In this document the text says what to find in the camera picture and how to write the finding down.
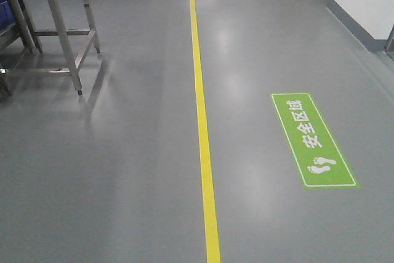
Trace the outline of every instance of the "green floor sign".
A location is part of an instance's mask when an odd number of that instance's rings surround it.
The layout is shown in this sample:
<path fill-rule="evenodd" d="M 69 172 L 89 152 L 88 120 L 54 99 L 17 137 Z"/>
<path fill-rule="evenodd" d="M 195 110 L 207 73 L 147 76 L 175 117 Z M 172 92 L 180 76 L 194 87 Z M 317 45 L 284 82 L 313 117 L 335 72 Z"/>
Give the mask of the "green floor sign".
<path fill-rule="evenodd" d="M 307 188 L 359 187 L 310 94 L 272 94 Z"/>

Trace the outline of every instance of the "metal table leg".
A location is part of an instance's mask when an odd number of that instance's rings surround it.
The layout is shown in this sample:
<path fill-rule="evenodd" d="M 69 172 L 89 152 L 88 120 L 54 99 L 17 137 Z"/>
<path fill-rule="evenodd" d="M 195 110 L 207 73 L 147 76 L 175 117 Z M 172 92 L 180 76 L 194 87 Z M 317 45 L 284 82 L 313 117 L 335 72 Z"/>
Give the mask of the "metal table leg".
<path fill-rule="evenodd" d="M 73 50 L 68 40 L 67 31 L 64 25 L 62 13 L 60 12 L 57 0 L 48 0 L 50 11 L 54 18 L 56 30 L 59 36 L 60 44 L 62 45 L 63 53 L 66 58 L 67 68 L 70 71 L 70 76 L 73 80 L 75 90 L 78 91 L 79 95 L 82 95 L 82 84 L 79 78 L 78 70 L 76 68 Z"/>
<path fill-rule="evenodd" d="M 89 0 L 83 0 L 83 2 L 84 2 L 85 13 L 86 13 L 86 17 L 87 17 L 87 22 L 89 24 L 89 28 L 91 30 L 95 31 L 95 37 L 93 39 L 93 45 L 96 48 L 97 53 L 100 53 L 100 41 L 99 41 L 99 36 L 97 34 L 97 29 L 96 29 L 96 24 L 95 24 L 94 17 L 93 17 L 92 8 L 90 7 L 90 1 Z"/>
<path fill-rule="evenodd" d="M 34 25 L 33 19 L 30 17 L 29 8 L 27 7 L 25 0 L 18 0 L 18 2 L 19 6 L 22 8 L 23 16 L 25 17 L 34 44 L 37 47 L 38 51 L 40 53 L 43 53 L 41 41 L 39 40 L 39 37 L 35 34 L 36 26 Z"/>
<path fill-rule="evenodd" d="M 33 53 L 34 44 L 30 36 L 29 28 L 27 22 L 23 16 L 22 9 L 19 5 L 18 0 L 8 0 L 10 2 L 10 6 L 13 10 L 15 20 L 17 21 L 23 42 L 29 47 L 29 51 Z"/>
<path fill-rule="evenodd" d="M 0 71 L 0 89 L 6 91 L 8 95 L 12 95 L 11 85 L 8 80 L 6 70 Z"/>

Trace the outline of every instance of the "stainless steel table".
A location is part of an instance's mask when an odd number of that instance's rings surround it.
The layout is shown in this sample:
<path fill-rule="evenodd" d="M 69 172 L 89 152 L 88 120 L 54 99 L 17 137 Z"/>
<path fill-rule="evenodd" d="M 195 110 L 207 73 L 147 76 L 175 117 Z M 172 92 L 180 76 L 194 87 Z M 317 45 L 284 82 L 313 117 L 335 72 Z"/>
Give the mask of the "stainless steel table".
<path fill-rule="evenodd" d="M 29 70 L 19 70 L 19 69 L 2 69 L 0 68 L 0 73 L 7 76 L 71 76 L 74 87 L 78 91 L 79 95 L 82 95 L 82 84 L 79 78 L 79 71 L 83 65 L 86 55 L 93 43 L 96 48 L 97 53 L 100 52 L 99 37 L 97 35 L 97 30 L 95 26 L 95 21 L 90 8 L 89 0 L 83 0 L 85 13 L 87 21 L 89 24 L 88 30 L 67 30 L 63 21 L 62 13 L 60 11 L 57 0 L 47 0 L 49 3 L 50 11 L 54 19 L 56 30 L 36 30 L 34 23 L 30 17 L 29 11 L 25 4 L 21 7 L 21 0 L 9 0 L 10 5 L 14 10 L 14 17 L 19 24 L 22 35 L 24 36 L 26 45 L 28 48 L 32 49 L 36 47 L 40 52 L 42 52 L 41 42 L 39 36 L 58 36 L 60 44 L 62 45 L 63 53 L 66 59 L 66 69 L 29 69 Z M 79 51 L 77 56 L 74 58 L 73 51 L 70 46 L 70 41 L 68 36 L 71 35 L 84 35 L 87 36 L 86 46 Z"/>

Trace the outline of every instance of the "gray epoxy floor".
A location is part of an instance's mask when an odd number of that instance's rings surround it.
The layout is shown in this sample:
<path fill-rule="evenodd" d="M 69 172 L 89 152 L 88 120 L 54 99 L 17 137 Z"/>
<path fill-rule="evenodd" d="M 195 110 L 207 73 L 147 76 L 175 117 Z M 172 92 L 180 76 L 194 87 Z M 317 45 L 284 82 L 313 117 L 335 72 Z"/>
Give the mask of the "gray epoxy floor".
<path fill-rule="evenodd" d="M 326 1 L 197 0 L 223 262 L 393 262 L 393 62 Z M 71 27 L 79 3 L 61 0 Z M 1 100 L 1 258 L 205 262 L 189 0 L 92 5 L 84 97 L 42 78 Z M 53 40 L 26 64 L 58 63 Z M 314 95 L 361 189 L 303 188 L 272 92 Z"/>
<path fill-rule="evenodd" d="M 327 0 L 197 0 L 223 262 L 394 260 L 394 65 Z M 271 93 L 311 92 L 361 189 L 306 190 Z"/>

